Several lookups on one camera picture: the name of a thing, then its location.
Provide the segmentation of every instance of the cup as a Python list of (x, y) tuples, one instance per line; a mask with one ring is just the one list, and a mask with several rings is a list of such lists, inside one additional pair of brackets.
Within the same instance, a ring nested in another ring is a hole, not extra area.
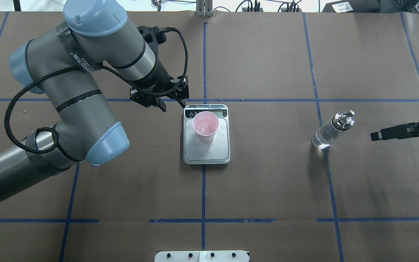
[(193, 118), (193, 130), (198, 139), (209, 142), (214, 139), (219, 126), (218, 117), (210, 111), (203, 111)]

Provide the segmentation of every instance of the silver cap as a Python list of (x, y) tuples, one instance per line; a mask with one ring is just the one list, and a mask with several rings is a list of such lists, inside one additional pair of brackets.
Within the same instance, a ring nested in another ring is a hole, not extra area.
[(332, 117), (332, 124), (341, 131), (347, 131), (355, 124), (354, 115), (355, 112), (352, 110), (341, 111)]

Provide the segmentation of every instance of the light blue cap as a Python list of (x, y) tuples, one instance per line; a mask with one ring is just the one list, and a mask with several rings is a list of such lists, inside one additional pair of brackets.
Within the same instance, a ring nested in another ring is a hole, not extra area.
[(92, 166), (100, 166), (125, 152), (129, 145), (121, 122), (117, 122), (95, 142), (85, 156), (85, 160)]
[(115, 0), (68, 0), (63, 15), (70, 29), (85, 36), (105, 36), (119, 31), (127, 12)]
[[(9, 57), (9, 69), (12, 73), (12, 76), (24, 87), (33, 83), (33, 79), (30, 76), (27, 67), (27, 46), (30, 41), (15, 50), (15, 52), (12, 53)], [(30, 89), (30, 92), (40, 95), (45, 91), (41, 90), (38, 86), (35, 86)]]

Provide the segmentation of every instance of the label sticker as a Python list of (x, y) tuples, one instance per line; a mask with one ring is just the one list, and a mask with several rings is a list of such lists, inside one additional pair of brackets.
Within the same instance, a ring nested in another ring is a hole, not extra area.
[(332, 8), (334, 8), (334, 11), (336, 11), (336, 13), (344, 13), (353, 10), (349, 2), (334, 4), (332, 5)]

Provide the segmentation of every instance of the kitchen scale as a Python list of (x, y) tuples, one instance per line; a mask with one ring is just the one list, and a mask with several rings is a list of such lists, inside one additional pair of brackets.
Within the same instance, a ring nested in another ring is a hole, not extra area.
[[(203, 142), (193, 130), (196, 114), (210, 111), (219, 120), (214, 139)], [(183, 109), (183, 161), (185, 164), (227, 164), (231, 160), (229, 114), (224, 104), (192, 104)]]

